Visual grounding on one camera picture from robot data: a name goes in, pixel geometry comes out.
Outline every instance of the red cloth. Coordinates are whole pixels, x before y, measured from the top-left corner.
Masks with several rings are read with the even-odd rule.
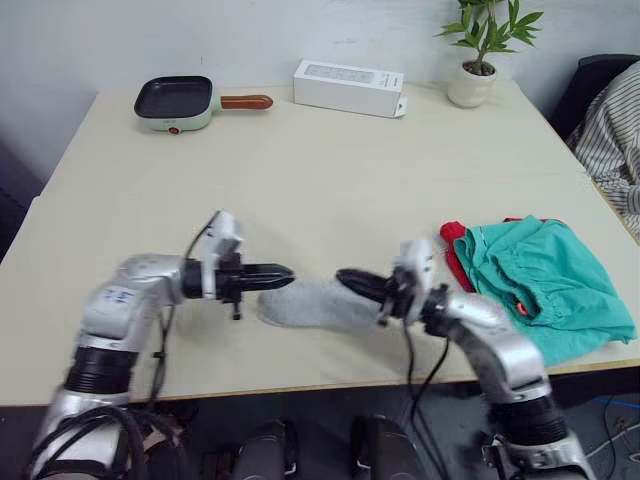
[[[456,251],[453,248],[453,241],[456,238],[463,237],[466,230],[466,227],[460,222],[447,222],[440,227],[440,236],[445,242],[447,242],[448,248],[445,259],[447,261],[447,265],[449,265],[449,268],[451,269],[451,273],[456,277],[458,283],[462,288],[464,288],[465,292],[475,292],[476,290],[467,278],[467,274],[464,272],[464,268],[462,268],[462,264],[460,263],[460,260],[458,260]]]

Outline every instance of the black chair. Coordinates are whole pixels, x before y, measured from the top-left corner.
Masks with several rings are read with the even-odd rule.
[[[578,69],[560,98],[549,123],[563,140],[580,124],[591,101],[620,73],[640,60],[637,55],[593,55],[578,62]]]

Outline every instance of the wooden handle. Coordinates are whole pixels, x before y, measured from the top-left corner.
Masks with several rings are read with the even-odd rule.
[[[267,95],[245,95],[244,97],[220,97],[220,104],[227,110],[230,108],[264,110],[273,105],[273,100]]]

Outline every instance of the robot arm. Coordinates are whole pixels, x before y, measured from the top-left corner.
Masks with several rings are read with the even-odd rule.
[[[425,240],[407,242],[384,279],[359,270],[337,272],[355,293],[382,304],[379,323],[393,316],[421,321],[425,332],[454,341],[465,353],[501,427],[498,448],[520,478],[595,480],[576,436],[551,396],[542,354],[513,327],[499,304],[477,294],[432,289]]]
[[[230,213],[217,212],[202,234],[202,261],[138,255],[120,265],[114,278],[91,294],[83,311],[74,363],[54,395],[37,442],[66,419],[129,402],[131,371],[165,307],[175,308],[188,298],[211,298],[233,304],[233,317],[240,318],[242,292],[280,288],[293,281],[293,272],[283,266],[242,264],[236,251],[243,241],[242,226]],[[75,431],[48,446],[32,469],[33,477]],[[83,470],[87,462],[91,468],[109,467],[119,436],[116,425],[97,428],[68,448],[60,460],[75,471]]]

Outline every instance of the beige tabletop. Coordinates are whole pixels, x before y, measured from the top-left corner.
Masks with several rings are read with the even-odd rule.
[[[409,113],[398,120],[295,105],[289,89],[254,91],[274,96],[274,108],[220,113],[178,136],[144,130],[135,93],[98,95],[0,266],[0,404],[48,402],[87,295],[133,254],[182,253],[219,208],[245,224],[245,261],[282,263],[309,282],[347,266],[386,274],[402,240],[435,238],[446,221],[557,218],[640,320],[637,244],[515,83],[498,83],[476,110],[437,87],[407,87]],[[436,279],[455,284],[436,260]],[[359,336],[282,329],[260,322],[256,295],[243,309],[234,322],[215,303],[180,308],[162,397],[404,381],[397,325]],[[442,340],[414,333],[420,376]],[[154,331],[134,398],[147,394],[157,344]],[[640,343],[616,342],[552,372],[638,364]],[[453,348],[438,380],[473,378]]]

